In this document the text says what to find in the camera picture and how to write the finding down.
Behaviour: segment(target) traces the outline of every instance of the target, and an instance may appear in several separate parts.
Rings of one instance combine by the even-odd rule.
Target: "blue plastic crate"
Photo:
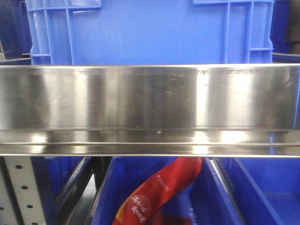
[[[13,18],[22,53],[30,53],[32,47],[28,14],[24,0],[11,0]]]
[[[286,30],[289,17],[289,0],[275,0],[271,27],[271,40],[275,53],[289,53]]]
[[[72,174],[71,157],[45,157],[54,195],[60,193]]]
[[[26,0],[33,64],[271,62],[274,0]]]
[[[78,166],[79,162],[83,160],[83,157],[81,156],[72,156],[70,157],[71,160],[71,171],[74,171],[74,169]]]
[[[127,197],[175,157],[114,157],[92,225],[111,225]],[[193,225],[242,225],[210,161],[195,181],[163,206],[164,215],[188,217]]]
[[[220,162],[246,224],[299,224],[299,159],[223,158]]]

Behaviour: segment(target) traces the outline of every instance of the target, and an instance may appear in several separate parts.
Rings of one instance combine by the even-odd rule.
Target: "red packet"
[[[163,204],[194,181],[202,160],[179,157],[151,176],[121,205],[112,225],[144,225]]]

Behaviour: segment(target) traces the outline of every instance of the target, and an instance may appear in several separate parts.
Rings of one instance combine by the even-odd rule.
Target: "stainless steel shelf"
[[[0,155],[300,157],[300,64],[0,73]]]

